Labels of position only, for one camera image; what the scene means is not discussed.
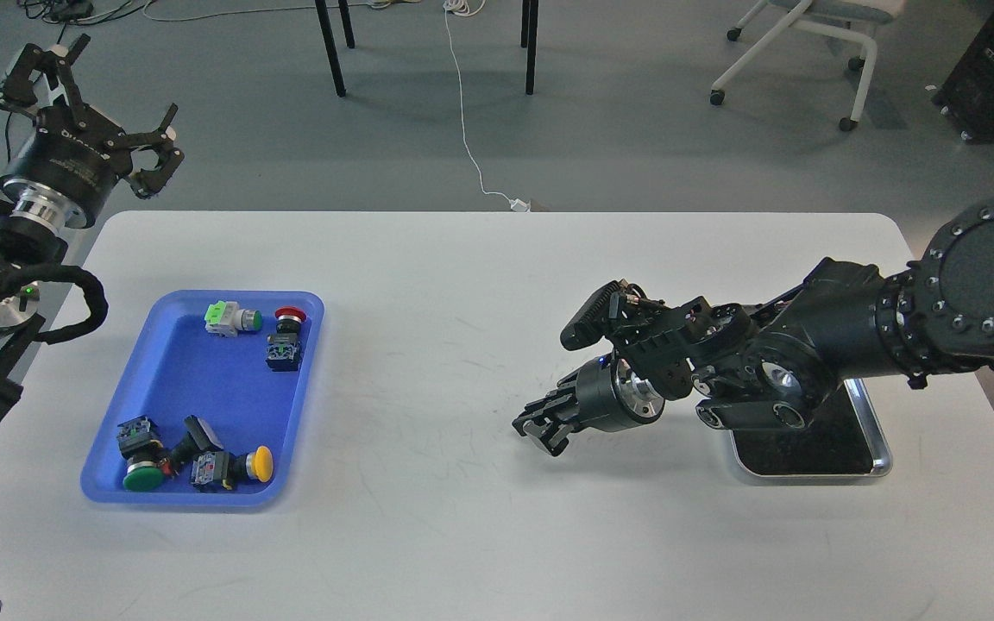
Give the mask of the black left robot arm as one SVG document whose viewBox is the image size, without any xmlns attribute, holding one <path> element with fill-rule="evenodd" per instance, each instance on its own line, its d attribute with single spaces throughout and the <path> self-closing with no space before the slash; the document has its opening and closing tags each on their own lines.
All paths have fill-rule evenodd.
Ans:
<svg viewBox="0 0 994 621">
<path fill-rule="evenodd" d="M 157 129 L 130 133 L 84 102 L 72 67 L 88 43 L 28 44 L 0 79 L 0 110 L 33 127 L 0 177 L 0 422 L 21 397 L 10 373 L 31 343 L 74 341 L 108 315 L 99 279 L 64 262 L 60 232 L 94 225 L 118 182 L 155 196 L 185 157 L 176 105 Z"/>
</svg>

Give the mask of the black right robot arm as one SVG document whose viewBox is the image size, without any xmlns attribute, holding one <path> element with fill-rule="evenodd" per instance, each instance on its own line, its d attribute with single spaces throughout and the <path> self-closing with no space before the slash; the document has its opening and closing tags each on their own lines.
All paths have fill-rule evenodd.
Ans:
<svg viewBox="0 0 994 621">
<path fill-rule="evenodd" d="M 994 198 L 935 233 L 922 259 L 885 278 L 876 265 L 826 258 L 768 303 L 680 306 L 610 280 L 561 331 L 563 348 L 610 353 L 529 402 L 513 428 L 548 455 L 586 429 L 657 421 L 668 401 L 699 392 L 716 430 L 801 433 L 848 379 L 994 373 Z"/>
</svg>

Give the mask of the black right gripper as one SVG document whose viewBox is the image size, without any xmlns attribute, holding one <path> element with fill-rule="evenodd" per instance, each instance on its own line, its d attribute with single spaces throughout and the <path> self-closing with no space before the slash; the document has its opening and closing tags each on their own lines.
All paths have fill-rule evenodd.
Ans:
<svg viewBox="0 0 994 621">
<path fill-rule="evenodd" d="M 642 427 L 656 422 L 664 409 L 665 398 L 630 363 L 618 356 L 600 356 L 525 405 L 512 426 L 549 456 L 557 457 L 568 447 L 571 434 L 584 429 L 618 432 Z"/>
</svg>

